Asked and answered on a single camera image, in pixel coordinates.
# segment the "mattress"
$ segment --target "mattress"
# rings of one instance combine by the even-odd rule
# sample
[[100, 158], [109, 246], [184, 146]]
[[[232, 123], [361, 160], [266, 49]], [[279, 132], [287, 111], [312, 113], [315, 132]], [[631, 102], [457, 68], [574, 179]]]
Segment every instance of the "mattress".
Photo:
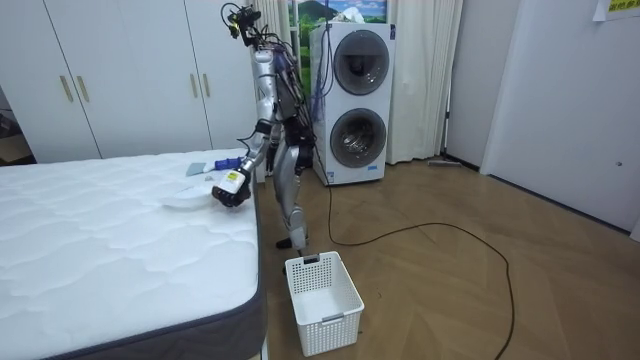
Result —
[[0, 168], [0, 359], [224, 359], [266, 332], [256, 197], [163, 198], [214, 150]]

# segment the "quilted mattress surface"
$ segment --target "quilted mattress surface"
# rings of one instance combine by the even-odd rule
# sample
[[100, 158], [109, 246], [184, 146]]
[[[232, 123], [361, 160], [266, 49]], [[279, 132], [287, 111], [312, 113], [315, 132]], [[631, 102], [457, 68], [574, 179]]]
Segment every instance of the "quilted mattress surface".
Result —
[[243, 305], [258, 286], [254, 198], [161, 199], [214, 150], [0, 168], [0, 359], [67, 353]]

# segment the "round glass door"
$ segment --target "round glass door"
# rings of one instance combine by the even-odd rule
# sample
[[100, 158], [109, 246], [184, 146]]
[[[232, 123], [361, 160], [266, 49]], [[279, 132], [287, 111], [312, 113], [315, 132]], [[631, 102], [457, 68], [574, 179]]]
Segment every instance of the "round glass door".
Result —
[[389, 50], [378, 34], [358, 30], [345, 36], [334, 54], [338, 84], [353, 95], [367, 95], [384, 81], [389, 70]]
[[338, 119], [331, 130], [331, 152], [342, 165], [359, 168], [380, 156], [387, 141], [387, 129], [375, 112], [354, 109]]

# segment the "white wardrobe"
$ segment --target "white wardrobe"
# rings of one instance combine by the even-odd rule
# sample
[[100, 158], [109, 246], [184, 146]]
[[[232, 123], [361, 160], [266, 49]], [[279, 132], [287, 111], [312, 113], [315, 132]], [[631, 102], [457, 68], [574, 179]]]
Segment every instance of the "white wardrobe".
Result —
[[256, 121], [223, 0], [2, 0], [0, 85], [39, 163], [236, 148]]

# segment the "washing machine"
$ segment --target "washing machine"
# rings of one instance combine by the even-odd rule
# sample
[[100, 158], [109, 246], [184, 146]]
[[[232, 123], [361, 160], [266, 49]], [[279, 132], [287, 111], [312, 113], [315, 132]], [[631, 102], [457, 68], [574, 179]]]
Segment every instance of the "washing machine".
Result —
[[[314, 159], [314, 170], [325, 185], [381, 179], [395, 26], [331, 22], [328, 33], [322, 24], [311, 32], [309, 40], [311, 109], [317, 114], [314, 132], [319, 155]], [[327, 79], [322, 94], [316, 89], [318, 69], [321, 79]]]

